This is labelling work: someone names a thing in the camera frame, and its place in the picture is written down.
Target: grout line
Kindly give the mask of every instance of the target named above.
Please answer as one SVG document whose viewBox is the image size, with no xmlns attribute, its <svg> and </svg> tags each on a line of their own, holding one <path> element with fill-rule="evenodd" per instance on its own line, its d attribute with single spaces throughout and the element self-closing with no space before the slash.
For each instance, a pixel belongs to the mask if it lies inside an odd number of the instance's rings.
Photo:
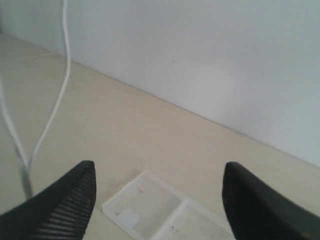
<svg viewBox="0 0 320 240">
<path fill-rule="evenodd" d="M 17 60 L 12 60 L 12 61 L 5 61 L 5 62 L 1 62 L 0 65 L 10 64 L 10 63 L 15 63 L 15 62 L 20 62 L 20 61 L 25 61 L 25 60 L 29 60 L 29 59 L 35 59 L 35 58 L 38 58 L 38 57 L 49 56 L 49 55 L 52 55 L 52 54 L 55 54 L 55 53 L 51 52 L 51 53 L 46 53 L 46 54 L 37 55 L 37 56 L 24 57 L 24 58 L 20 58 L 20 59 L 17 59 Z"/>
</svg>

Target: beige floor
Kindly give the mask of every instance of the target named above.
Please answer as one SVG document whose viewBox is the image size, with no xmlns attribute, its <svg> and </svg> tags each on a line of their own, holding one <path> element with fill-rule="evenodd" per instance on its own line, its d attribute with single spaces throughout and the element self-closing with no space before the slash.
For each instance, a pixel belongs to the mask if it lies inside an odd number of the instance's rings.
<svg viewBox="0 0 320 240">
<path fill-rule="evenodd" d="M 59 91 L 64 59 L 0 35 L 7 104 L 28 152 Z M 320 216 L 320 169 L 74 63 L 62 106 L 32 166 L 41 191 L 81 160 L 97 173 L 87 239 L 130 239 L 101 205 L 143 169 L 225 218 L 222 176 L 238 161 L 283 195 Z M 0 121 L 0 213 L 24 201 L 13 145 Z"/>
</svg>

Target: white cable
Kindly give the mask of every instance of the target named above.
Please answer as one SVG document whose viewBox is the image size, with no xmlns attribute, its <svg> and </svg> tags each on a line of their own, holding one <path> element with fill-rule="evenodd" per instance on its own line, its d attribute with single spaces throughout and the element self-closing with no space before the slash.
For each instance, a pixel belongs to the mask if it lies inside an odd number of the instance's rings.
<svg viewBox="0 0 320 240">
<path fill-rule="evenodd" d="M 63 37 L 64 37 L 64 46 L 65 46 L 65 51 L 66 51 L 66 69 L 64 73 L 64 79 L 62 82 L 62 86 L 59 92 L 59 95 L 56 99 L 56 102 L 52 108 L 52 112 L 48 118 L 47 123 L 45 124 L 42 133 L 31 153 L 30 158 L 28 159 L 27 154 L 23 148 L 23 144 L 20 141 L 19 135 L 16 131 L 16 127 L 11 119 L 11 116 L 9 114 L 9 111 L 7 109 L 6 101 L 5 101 L 5 95 L 4 95 L 4 88 L 2 84 L 2 79 L 0 76 L 0 108 L 1 108 L 1 113 L 4 119 L 4 122 L 6 124 L 6 127 L 11 135 L 11 138 L 13 140 L 13 143 L 15 145 L 15 152 L 20 159 L 20 176 L 21 176 L 21 181 L 22 181 L 22 186 L 23 190 L 25 193 L 25 196 L 27 199 L 32 197 L 32 185 L 30 181 L 30 167 L 31 163 L 36 157 L 38 150 L 48 132 L 48 129 L 55 118 L 55 115 L 58 111 L 58 108 L 60 106 L 62 97 L 66 91 L 66 87 L 69 81 L 70 77 L 70 68 L 71 68 L 71 54 L 70 54 L 70 44 L 69 44 L 69 35 L 68 35 L 68 26 L 67 26 L 67 6 L 68 2 L 67 0 L 62 0 L 62 29 L 63 29 Z"/>
</svg>

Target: white wall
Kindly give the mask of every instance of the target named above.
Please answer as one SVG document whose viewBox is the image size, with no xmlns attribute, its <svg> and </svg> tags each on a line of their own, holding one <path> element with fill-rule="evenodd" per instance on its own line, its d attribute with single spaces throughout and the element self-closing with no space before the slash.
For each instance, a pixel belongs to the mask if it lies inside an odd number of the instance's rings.
<svg viewBox="0 0 320 240">
<path fill-rule="evenodd" d="M 59 0 L 0 1 L 4 32 L 63 52 Z M 76 62 L 320 167 L 319 0 L 70 0 L 68 14 Z"/>
</svg>

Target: clear plastic tray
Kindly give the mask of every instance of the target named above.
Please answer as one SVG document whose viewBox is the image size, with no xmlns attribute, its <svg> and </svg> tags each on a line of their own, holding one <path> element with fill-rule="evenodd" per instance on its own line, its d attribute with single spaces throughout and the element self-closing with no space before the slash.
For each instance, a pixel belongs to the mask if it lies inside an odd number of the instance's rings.
<svg viewBox="0 0 320 240">
<path fill-rule="evenodd" d="M 225 221 L 144 171 L 102 205 L 135 240 L 232 240 Z"/>
</svg>

